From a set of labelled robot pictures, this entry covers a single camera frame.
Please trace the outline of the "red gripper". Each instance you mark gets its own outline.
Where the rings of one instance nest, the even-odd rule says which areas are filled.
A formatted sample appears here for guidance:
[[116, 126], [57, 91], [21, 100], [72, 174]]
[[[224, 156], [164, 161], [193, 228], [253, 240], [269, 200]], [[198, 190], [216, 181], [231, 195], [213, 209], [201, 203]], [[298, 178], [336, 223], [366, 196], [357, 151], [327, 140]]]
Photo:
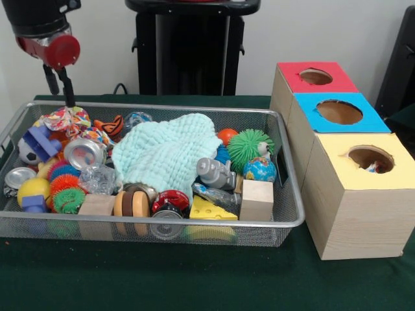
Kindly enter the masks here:
[[78, 40], [71, 34], [59, 33], [43, 39], [17, 37], [16, 42], [21, 50], [44, 63], [43, 71], [52, 95], [60, 93], [54, 73], [54, 69], [57, 70], [56, 73], [64, 87], [65, 104], [68, 108], [75, 107], [73, 85], [65, 67], [75, 64], [79, 58], [80, 44]]

